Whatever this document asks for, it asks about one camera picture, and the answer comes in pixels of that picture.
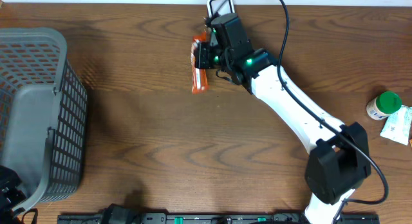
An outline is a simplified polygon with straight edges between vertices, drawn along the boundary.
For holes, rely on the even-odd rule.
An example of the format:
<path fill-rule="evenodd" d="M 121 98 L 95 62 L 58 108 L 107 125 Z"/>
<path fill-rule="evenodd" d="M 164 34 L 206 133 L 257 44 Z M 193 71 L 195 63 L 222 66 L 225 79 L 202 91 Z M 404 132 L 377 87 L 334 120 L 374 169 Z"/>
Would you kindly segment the teal wet wipes pack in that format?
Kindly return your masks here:
<path fill-rule="evenodd" d="M 411 108 L 402 105 L 398 111 L 386 119 L 380 136 L 403 145 L 408 145 L 410 129 Z"/>

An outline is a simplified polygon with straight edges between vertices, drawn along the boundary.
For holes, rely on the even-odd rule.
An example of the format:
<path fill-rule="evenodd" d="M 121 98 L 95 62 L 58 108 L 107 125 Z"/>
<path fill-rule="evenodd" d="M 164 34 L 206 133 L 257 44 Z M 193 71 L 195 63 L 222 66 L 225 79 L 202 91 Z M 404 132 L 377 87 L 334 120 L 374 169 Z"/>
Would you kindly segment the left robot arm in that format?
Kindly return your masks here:
<path fill-rule="evenodd" d="M 37 209 L 12 210 L 26 199 L 24 193 L 18 189 L 21 183 L 20 177 L 14 170 L 1 166 L 1 224 L 24 224 L 24 217 L 31 212 L 34 213 L 32 224 L 37 224 Z"/>

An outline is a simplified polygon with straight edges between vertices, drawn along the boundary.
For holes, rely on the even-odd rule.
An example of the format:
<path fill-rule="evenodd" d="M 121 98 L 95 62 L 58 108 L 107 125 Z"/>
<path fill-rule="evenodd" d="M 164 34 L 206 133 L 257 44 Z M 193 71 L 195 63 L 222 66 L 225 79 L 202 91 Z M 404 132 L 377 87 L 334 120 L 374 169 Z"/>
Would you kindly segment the red Top chocolate bar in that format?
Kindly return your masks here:
<path fill-rule="evenodd" d="M 203 32 L 202 34 L 195 35 L 192 39 L 191 45 L 191 66 L 192 66 L 192 93 L 197 94 L 208 90 L 209 85 L 207 82 L 207 76 L 205 70 L 195 68 L 194 66 L 194 48 L 199 42 L 209 42 L 209 33 Z"/>

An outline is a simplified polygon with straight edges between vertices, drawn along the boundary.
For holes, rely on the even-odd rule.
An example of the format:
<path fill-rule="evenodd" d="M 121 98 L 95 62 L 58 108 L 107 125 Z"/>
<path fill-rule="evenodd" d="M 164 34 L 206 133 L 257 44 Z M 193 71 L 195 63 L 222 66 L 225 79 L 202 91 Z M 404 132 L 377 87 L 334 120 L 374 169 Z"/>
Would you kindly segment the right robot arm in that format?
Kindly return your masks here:
<path fill-rule="evenodd" d="M 358 123 L 331 116 L 303 93 L 264 49 L 254 50 L 235 13 L 210 15 L 207 30 L 192 40 L 192 92 L 208 89 L 206 70 L 228 73 L 274 110 L 309 154 L 305 180 L 312 197 L 304 215 L 310 223 L 333 223 L 339 208 L 371 174 L 368 137 Z"/>

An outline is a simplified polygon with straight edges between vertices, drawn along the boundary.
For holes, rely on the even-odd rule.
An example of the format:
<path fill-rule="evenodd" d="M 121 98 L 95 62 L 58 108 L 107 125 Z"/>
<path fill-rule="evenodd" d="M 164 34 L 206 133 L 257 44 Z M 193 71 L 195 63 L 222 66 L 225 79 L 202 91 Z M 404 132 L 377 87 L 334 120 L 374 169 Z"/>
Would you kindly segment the green lid jar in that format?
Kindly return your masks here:
<path fill-rule="evenodd" d="M 392 91 L 386 91 L 367 104 L 366 112 L 374 120 L 383 120 L 396 113 L 401 106 L 401 98 Z"/>

